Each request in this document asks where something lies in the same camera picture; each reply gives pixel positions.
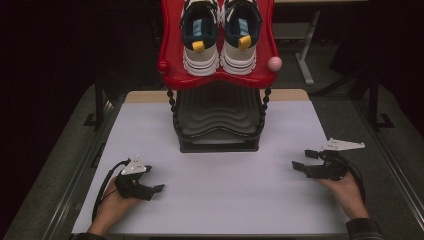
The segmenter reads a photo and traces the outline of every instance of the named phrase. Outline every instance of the jacket sleeve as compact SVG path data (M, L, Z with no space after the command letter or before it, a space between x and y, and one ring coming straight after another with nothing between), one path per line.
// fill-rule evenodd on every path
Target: jacket sleeve
M77 235L77 238L75 238L75 240L107 240L107 239L92 233L80 233Z
M378 223L371 218L358 218L346 223L350 240L384 240Z

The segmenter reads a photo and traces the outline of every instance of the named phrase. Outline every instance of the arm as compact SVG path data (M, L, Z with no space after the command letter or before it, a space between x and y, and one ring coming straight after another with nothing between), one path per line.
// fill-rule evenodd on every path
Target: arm
M350 218L350 221L346 223L349 239L384 239L377 222L370 218L352 174L348 172L339 181L329 179L315 179L315 181L330 189L343 211Z
M125 199L117 192L113 178L105 193L97 216L87 233L79 234L77 240L105 240L108 230L113 224L122 219L127 211L141 200L136 198Z

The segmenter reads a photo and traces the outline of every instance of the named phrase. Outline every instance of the red shelf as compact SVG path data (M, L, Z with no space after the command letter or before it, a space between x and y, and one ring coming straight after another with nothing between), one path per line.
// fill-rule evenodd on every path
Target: red shelf
M222 6L224 0L218 0ZM248 75L232 75L225 72L220 66L217 71L206 77L192 76L183 66L183 43L181 40L180 19L184 0L162 0L164 19L164 36L160 50L157 68L161 73L165 85L174 90L183 90L198 87L215 80L225 80L245 87L270 87L277 75L268 68L268 61L272 57L279 57L272 32L272 14L274 0L258 1L259 11L263 23L260 38L256 46L256 67ZM224 30L219 27L218 52L221 53L224 42Z

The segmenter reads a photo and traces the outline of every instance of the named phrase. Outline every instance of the shoe rack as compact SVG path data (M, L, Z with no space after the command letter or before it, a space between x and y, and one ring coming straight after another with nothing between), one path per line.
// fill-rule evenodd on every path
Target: shoe rack
M183 66L180 19L184 0L162 0L161 4L164 35L157 69L168 88L181 152L257 151L278 71L272 62L280 61L272 31L274 0L258 1L263 22L253 71L232 75L220 66L205 77L192 76ZM223 43L220 28L218 52ZM265 89L262 99L261 89Z

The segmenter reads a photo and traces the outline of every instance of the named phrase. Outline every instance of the dark background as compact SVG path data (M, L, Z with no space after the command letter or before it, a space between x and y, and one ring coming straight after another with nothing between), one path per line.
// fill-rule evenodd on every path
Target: dark background
M6 110L1 118L0 238L89 86L102 79L112 100L130 90L162 86L156 62L146 61L156 59L159 48L159 2L0 1L0 84ZM422 4L371 1L360 10L349 16L353 21L344 38L346 26L340 24L346 21L337 19L346 15L323 11L314 41L341 40L331 65L340 73L371 62L367 74L395 95L423 135Z

